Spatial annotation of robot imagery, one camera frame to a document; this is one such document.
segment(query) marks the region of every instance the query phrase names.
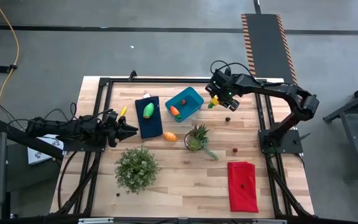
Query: plant pot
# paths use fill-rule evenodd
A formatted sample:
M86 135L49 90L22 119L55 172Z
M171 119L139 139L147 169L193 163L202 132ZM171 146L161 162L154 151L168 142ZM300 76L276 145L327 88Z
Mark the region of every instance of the plant pot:
M200 149L198 149L198 150L192 150L192 149L190 149L190 147L189 147L189 140L190 140L190 138L192 138L192 137L189 135L189 133L187 133L187 135L185 136L185 146L186 146L186 148L187 148L188 150L192 151L192 152L199 151Z

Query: yellow cable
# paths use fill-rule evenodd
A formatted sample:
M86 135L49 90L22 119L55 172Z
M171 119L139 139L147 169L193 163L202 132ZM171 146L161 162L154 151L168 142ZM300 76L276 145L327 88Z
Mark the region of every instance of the yellow cable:
M15 38L15 41L16 41L16 48L17 48L17 52L16 52L16 59L15 59L15 62L13 63L14 65L17 65L17 59L19 59L19 52L20 52L20 47L19 47L19 41L17 40L17 37L16 37L16 33L15 31L13 30L12 26L11 26L11 23L9 22L9 20L7 19L7 17L5 16L4 12L2 11L2 9L0 8L0 13L2 14L2 16L4 17L6 23L8 24L9 28L11 28L11 31L13 33L13 37ZM4 89L5 89L5 84L7 83L8 79L11 77L12 73L13 73L14 69L12 68L11 71L9 72L9 75L6 77L5 81L4 81L4 84L2 84L2 88L1 88L1 91L0 91L0 99L2 97L2 93L4 93Z

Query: green toy vegetable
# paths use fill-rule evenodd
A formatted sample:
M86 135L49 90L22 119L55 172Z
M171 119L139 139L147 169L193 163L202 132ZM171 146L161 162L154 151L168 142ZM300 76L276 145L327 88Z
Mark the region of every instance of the green toy vegetable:
M154 112L154 104L149 103L143 110L143 117L149 119Z

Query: blue plastic container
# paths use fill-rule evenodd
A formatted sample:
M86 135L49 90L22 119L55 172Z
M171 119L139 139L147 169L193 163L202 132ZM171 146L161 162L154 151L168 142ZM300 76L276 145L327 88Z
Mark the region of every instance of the blue plastic container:
M181 101L186 100L185 105L181 105ZM172 115L170 107L174 106L178 109L181 118L177 119L174 115L172 115L173 119L177 122L184 121L187 117L192 115L198 109L201 108L201 105L204 103L204 99L194 90L192 87L188 87L176 96L174 96L171 100L168 100L165 103L168 112Z

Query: yellow object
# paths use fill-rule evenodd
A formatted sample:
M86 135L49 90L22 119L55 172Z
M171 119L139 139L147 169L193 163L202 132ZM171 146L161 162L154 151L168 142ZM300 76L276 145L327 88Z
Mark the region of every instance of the yellow object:
M171 132L164 133L164 138L168 141L177 141L178 140L177 136Z
M127 109L128 109L128 107L125 106L124 109L122 109L121 114L119 116L124 116L125 113L127 112Z
M218 104L219 104L219 100L218 97L215 95L214 98L212 98L211 101L209 102L208 108L212 108Z
M9 22L9 20L7 19L7 17L5 16L5 14L4 14L4 12L2 11L1 8L0 8L0 13L2 14L2 16L5 19L6 23L8 24L9 28L11 28L13 37L15 38L15 41L16 41L16 49L17 49L17 51L16 51L16 59L15 59L15 62L13 64L17 65L17 60L19 59L19 52L20 52L19 41L17 40L16 33L13 30L13 28L11 26L11 23ZM6 79L4 81L4 84L2 84L2 88L1 88L1 91L0 91L0 99L2 97L2 93L4 92L5 84L7 83L8 79L11 77L13 71L14 71L14 69L12 68L11 71L9 72L9 75L6 77Z

